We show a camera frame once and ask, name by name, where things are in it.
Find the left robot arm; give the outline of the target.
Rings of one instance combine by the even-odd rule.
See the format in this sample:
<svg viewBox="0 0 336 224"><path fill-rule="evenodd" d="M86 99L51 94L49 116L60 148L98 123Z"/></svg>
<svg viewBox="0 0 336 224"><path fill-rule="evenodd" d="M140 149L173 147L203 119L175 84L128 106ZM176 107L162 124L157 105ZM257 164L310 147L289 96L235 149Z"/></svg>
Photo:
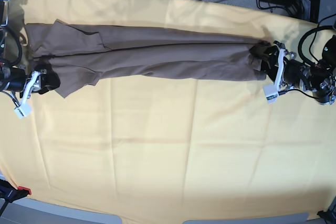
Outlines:
<svg viewBox="0 0 336 224"><path fill-rule="evenodd" d="M315 61L308 59L303 54L305 40L324 30L335 31L335 25L321 24L335 17L335 14L321 19L317 26L307 31L299 40L297 52L288 51L283 43L274 41L273 45L266 43L257 44L250 52L262 60L261 71L272 81L264 86L267 102L272 104L278 97L290 91L298 91L315 100L320 105L331 105L335 102L335 35L324 45L321 59L315 56Z"/></svg>

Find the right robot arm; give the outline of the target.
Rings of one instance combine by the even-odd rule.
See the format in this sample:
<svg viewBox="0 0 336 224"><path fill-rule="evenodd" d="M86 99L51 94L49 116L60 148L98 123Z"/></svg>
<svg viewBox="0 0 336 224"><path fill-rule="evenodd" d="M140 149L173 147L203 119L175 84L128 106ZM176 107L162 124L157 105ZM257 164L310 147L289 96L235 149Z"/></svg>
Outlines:
<svg viewBox="0 0 336 224"><path fill-rule="evenodd" d="M1 93L19 93L23 96L30 81L32 93L44 94L60 86L60 80L45 63L27 71L21 66L23 47L17 31L8 24L10 0L1 0Z"/></svg>

